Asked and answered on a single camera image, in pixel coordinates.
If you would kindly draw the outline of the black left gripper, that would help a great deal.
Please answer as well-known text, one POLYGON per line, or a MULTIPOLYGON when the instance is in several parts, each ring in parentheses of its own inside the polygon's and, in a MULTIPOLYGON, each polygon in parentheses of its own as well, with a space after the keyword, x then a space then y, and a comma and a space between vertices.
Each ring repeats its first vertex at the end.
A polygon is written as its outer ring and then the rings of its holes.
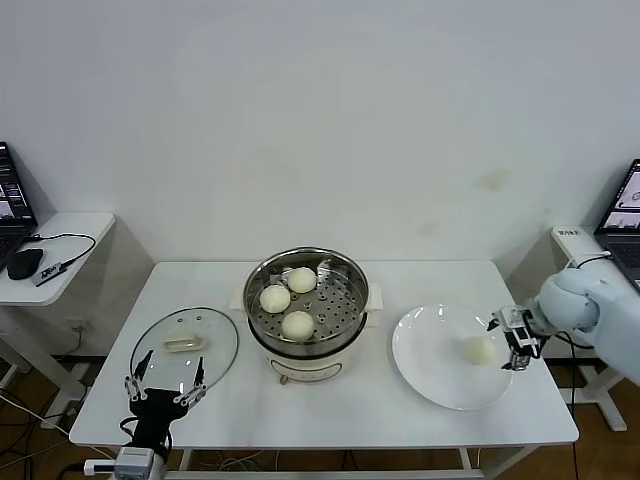
POLYGON ((124 379, 130 412, 137 419, 132 446, 164 446, 171 423, 183 418, 188 413, 186 406, 194 406, 207 392, 203 357, 198 360, 193 385, 185 393, 158 388, 144 390, 143 379, 152 355, 149 350, 124 379))

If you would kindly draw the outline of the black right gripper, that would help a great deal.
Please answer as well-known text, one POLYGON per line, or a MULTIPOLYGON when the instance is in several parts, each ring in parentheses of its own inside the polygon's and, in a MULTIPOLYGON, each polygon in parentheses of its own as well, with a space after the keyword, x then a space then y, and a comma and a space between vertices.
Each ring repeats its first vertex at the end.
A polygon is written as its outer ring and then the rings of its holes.
POLYGON ((507 333, 509 358, 501 366, 506 371, 524 371, 532 358, 540 358, 549 336, 535 329, 536 317, 527 308, 502 308, 492 313, 486 331, 500 328, 507 333))

